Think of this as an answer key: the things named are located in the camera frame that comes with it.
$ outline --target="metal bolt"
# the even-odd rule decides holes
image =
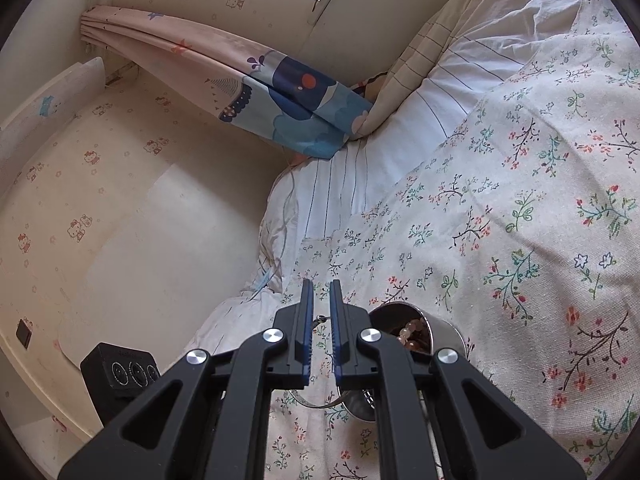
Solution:
[[[201,365],[206,360],[207,353],[204,350],[191,350],[191,352],[187,354],[187,362],[190,365]]]
[[[360,332],[360,337],[367,343],[373,343],[375,341],[379,341],[382,334],[380,333],[380,330],[376,330],[375,328],[366,328]]]
[[[284,334],[282,333],[282,330],[277,329],[277,328],[269,328],[269,329],[265,330],[264,332],[262,332],[262,338],[267,343],[277,343],[283,337],[284,337]]]
[[[443,348],[438,352],[438,360],[447,365],[453,364],[458,360],[458,353],[451,348]]]

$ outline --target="metal container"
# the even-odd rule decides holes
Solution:
[[[456,327],[433,314],[428,314],[414,304],[405,301],[385,303],[372,310],[369,318],[373,328],[393,335],[398,335],[396,332],[410,321],[422,319],[428,331],[429,353],[440,348],[453,348],[460,355],[466,355],[465,340]],[[369,390],[345,392],[343,404],[347,412],[354,417],[364,422],[376,421],[373,392]]]

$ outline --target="red circle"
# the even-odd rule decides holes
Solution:
[[[307,89],[316,87],[316,78],[311,74],[305,74],[302,76],[302,86]]]

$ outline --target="orange starfish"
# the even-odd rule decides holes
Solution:
[[[181,56],[185,50],[189,50],[192,46],[193,45],[187,45],[186,40],[183,39],[180,43],[178,43],[171,49],[171,52],[177,54],[178,56]]]

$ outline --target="triangular cutout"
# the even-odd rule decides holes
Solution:
[[[180,381],[169,384],[145,409],[122,430],[124,439],[145,449],[155,449],[160,442],[169,415],[182,389]]]
[[[462,384],[462,389],[476,416],[484,443],[489,449],[497,449],[520,438],[520,427],[475,384],[466,381]]]

